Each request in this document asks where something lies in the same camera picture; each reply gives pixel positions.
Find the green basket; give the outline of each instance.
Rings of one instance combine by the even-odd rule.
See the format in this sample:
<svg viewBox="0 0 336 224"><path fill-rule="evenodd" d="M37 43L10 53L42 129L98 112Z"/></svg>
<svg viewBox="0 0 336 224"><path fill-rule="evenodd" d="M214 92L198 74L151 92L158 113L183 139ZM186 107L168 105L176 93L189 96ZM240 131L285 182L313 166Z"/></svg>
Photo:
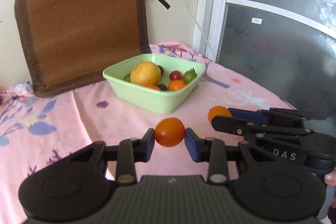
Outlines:
<svg viewBox="0 0 336 224"><path fill-rule="evenodd" d="M124 76L143 61L151 61L163 67L160 84L168 86L169 74L178 70L182 74L195 69L197 77L185 88L177 91L158 91L134 85L123 80ZM116 95L134 105L156 113L171 113L178 108L193 91L205 72L205 66L189 60L174 58L163 54L142 54L119 62L103 71L103 77L110 83Z"/></svg>

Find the yellow fruit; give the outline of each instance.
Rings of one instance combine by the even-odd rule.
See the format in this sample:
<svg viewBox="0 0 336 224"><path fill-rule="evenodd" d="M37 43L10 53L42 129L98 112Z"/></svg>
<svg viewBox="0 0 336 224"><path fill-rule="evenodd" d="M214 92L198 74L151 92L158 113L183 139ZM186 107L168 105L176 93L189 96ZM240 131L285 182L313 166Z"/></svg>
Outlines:
<svg viewBox="0 0 336 224"><path fill-rule="evenodd" d="M152 62L144 61L137 65L131 73L131 83L136 85L158 85L161 71Z"/></svg>

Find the brown woven mat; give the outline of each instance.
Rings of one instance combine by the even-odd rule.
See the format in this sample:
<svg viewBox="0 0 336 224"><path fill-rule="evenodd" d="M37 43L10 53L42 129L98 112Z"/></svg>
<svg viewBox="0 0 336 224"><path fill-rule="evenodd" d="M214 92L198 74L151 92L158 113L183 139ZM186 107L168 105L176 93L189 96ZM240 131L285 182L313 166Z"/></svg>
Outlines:
<svg viewBox="0 0 336 224"><path fill-rule="evenodd" d="M37 96L102 78L102 70L150 52L145 0L16 0L22 48Z"/></svg>

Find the orange cherry tomato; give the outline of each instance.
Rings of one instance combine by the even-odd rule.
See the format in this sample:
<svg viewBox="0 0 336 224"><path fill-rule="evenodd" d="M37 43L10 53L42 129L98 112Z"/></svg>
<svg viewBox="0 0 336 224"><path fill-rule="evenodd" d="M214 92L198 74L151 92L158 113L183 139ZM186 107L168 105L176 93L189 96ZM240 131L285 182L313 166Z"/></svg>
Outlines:
<svg viewBox="0 0 336 224"><path fill-rule="evenodd" d="M185 135L183 123L177 118L166 118L154 129L154 137L159 145L172 147L178 145Z"/></svg>
<svg viewBox="0 0 336 224"><path fill-rule="evenodd" d="M212 119L216 117L217 115L233 117L231 112L227 108L223 106L215 106L209 110L209 113L208 113L209 123L211 123Z"/></svg>
<svg viewBox="0 0 336 224"><path fill-rule="evenodd" d="M181 90L185 86L186 86L186 83L183 82L183 80L174 80L169 83L168 90L170 91Z"/></svg>
<svg viewBox="0 0 336 224"><path fill-rule="evenodd" d="M156 85L151 85L151 84L148 84L148 85L144 85L145 88L149 88L149 89L152 89L152 90L160 90L160 88Z"/></svg>

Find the white cable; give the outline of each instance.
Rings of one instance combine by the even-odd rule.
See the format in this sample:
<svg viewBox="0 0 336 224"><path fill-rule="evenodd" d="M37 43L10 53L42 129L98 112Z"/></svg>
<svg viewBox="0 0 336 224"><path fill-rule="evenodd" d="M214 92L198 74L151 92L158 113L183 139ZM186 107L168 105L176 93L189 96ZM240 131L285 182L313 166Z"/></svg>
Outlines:
<svg viewBox="0 0 336 224"><path fill-rule="evenodd" d="M209 46L209 48L210 48L210 50L211 50L212 61L215 61L215 54L214 54L214 52L213 52L213 49L212 49L212 47L211 47L210 42L208 41L208 39L206 38L205 34L203 33L203 30L202 30L200 24L198 23L197 19L194 17L193 13L191 12L191 9L190 9L190 6L189 6L189 4L188 4L188 1L187 1L187 0L184 0L184 2L185 2L185 5L187 6L187 9L188 9L190 15L192 16L192 18L193 18L193 20L195 21L195 23L196 23L196 25L197 25L199 31L201 32L202 36L204 37L206 43L208 44L208 46Z"/></svg>

